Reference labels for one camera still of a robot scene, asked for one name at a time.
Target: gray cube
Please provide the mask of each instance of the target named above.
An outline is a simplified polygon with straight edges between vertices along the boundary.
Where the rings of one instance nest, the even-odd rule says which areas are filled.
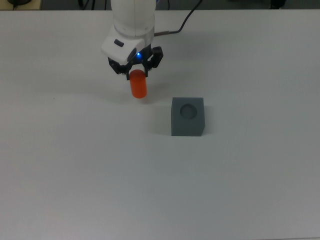
[[[202,97],[174,97],[171,106],[171,135],[200,137],[205,129]]]

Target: table surface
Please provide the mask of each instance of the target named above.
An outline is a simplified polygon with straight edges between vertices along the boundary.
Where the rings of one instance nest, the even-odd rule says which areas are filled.
[[[175,30],[188,12],[156,12]],[[0,239],[320,236],[320,11],[197,11],[131,96],[106,11],[0,14]],[[172,137],[172,97],[203,97]]]
[[[1,10],[13,10],[13,5],[8,0],[0,0],[0,11]]]

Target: black cable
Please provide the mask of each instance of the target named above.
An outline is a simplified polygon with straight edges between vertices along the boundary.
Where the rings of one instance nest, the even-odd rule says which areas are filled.
[[[86,0],[85,5],[84,5],[84,7],[82,8],[82,10],[86,10],[88,3],[89,3],[89,0]]]
[[[95,10],[96,0],[92,0],[91,10]]]
[[[203,0],[199,0],[199,2],[197,3],[197,5],[195,5],[195,7],[191,10],[191,12],[188,14],[188,16],[186,16],[186,18],[184,19],[181,27],[179,30],[177,31],[162,31],[162,32],[156,32],[154,34],[155,37],[158,37],[158,36],[163,36],[163,35],[169,35],[169,34],[178,34],[182,31],[182,29],[184,28],[186,22],[188,21],[188,19],[190,18],[191,14],[194,13],[194,11],[200,6],[200,4],[202,3]]]

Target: orange cylinder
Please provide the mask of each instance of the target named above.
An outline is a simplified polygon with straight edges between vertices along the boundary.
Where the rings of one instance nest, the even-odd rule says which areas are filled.
[[[142,70],[133,70],[130,75],[130,85],[132,95],[137,99],[147,96],[146,74]]]

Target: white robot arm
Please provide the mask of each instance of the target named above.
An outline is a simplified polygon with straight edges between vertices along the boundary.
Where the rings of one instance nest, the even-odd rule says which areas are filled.
[[[151,49],[155,35],[157,0],[111,0],[113,25],[101,50],[117,74],[126,74],[133,65],[142,64],[145,74],[158,67],[161,47]]]

